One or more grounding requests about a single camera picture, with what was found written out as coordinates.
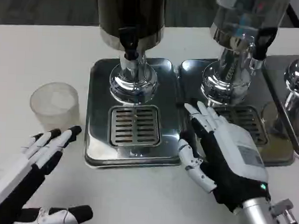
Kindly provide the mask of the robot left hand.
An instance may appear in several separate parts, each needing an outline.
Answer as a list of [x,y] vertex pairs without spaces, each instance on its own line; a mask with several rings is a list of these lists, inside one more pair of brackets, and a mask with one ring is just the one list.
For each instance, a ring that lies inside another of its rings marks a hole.
[[9,169],[0,176],[0,224],[82,224],[92,219],[89,205],[69,208],[26,208],[62,158],[64,149],[82,132],[74,125],[31,137]]

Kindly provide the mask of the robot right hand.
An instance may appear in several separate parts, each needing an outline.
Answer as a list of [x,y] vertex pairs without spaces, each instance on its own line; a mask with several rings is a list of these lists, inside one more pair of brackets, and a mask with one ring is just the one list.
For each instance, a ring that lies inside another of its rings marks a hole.
[[254,198],[270,202],[268,173],[251,134],[201,101],[184,108],[203,151],[191,134],[180,134],[178,154],[188,176],[231,212]]

